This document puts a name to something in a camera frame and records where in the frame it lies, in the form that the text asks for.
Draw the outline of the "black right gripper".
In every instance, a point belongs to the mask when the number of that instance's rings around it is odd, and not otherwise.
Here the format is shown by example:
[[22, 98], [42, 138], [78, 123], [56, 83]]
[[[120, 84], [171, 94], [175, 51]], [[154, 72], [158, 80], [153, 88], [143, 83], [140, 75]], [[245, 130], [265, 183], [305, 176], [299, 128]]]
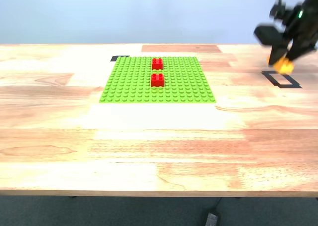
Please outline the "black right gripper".
[[293, 64], [293, 60], [315, 51], [318, 41], [318, 2], [303, 2], [289, 10], [283, 20], [285, 30], [278, 31], [276, 26], [260, 24], [254, 35], [263, 46], [270, 46], [269, 65], [285, 62]]

